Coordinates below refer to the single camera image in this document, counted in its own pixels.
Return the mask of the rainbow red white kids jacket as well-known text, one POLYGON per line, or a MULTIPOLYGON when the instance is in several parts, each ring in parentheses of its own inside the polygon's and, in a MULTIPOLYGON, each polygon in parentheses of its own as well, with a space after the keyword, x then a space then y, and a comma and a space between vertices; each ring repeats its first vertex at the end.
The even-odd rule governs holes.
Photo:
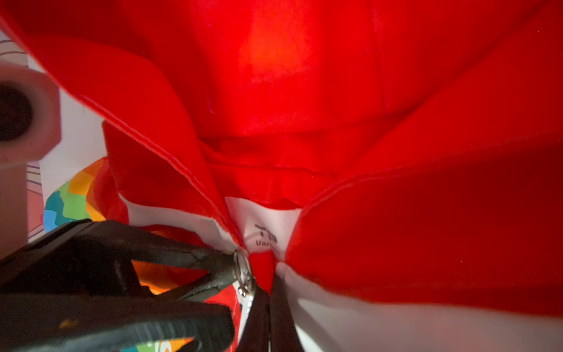
MULTIPOLYGON (((562 350, 561 1, 3 1, 98 114, 47 202, 283 279, 304 351, 562 350)), ((160 296, 210 274, 133 261, 160 296)))

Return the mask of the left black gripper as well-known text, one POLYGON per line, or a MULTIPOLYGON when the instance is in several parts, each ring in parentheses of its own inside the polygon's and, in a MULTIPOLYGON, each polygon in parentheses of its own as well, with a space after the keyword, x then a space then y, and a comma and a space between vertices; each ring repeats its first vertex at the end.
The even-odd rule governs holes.
POLYGON ((74 221, 1 261, 1 350, 121 351, 192 338, 225 351, 235 338, 232 295, 161 298, 132 260, 236 281, 234 254, 173 241, 117 221, 74 221))

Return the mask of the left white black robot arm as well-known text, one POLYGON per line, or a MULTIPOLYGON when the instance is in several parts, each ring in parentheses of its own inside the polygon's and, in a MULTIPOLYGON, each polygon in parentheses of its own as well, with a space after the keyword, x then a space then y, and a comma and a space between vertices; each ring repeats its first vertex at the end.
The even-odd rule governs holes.
POLYGON ((224 286, 232 256, 116 221, 65 224, 27 239, 26 164, 60 141, 60 95, 46 75, 1 63, 1 350, 119 351, 187 339, 187 351, 224 351, 235 329, 228 307, 206 302, 224 286), (160 296, 133 261, 209 271, 160 296))

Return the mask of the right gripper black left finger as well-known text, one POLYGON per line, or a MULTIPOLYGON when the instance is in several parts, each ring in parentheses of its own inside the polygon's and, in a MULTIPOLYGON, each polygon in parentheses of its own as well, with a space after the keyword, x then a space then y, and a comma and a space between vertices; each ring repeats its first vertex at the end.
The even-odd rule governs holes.
POLYGON ((238 342, 237 352, 269 351, 269 303, 268 294, 260 286, 257 286, 243 334, 238 342))

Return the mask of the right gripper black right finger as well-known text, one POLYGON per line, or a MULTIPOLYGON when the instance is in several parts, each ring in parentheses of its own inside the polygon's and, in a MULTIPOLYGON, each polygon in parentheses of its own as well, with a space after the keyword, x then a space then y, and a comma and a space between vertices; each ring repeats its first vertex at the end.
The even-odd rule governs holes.
POLYGON ((270 329, 272 352, 304 352, 287 299, 287 288, 279 276, 274 277, 270 295, 270 329))

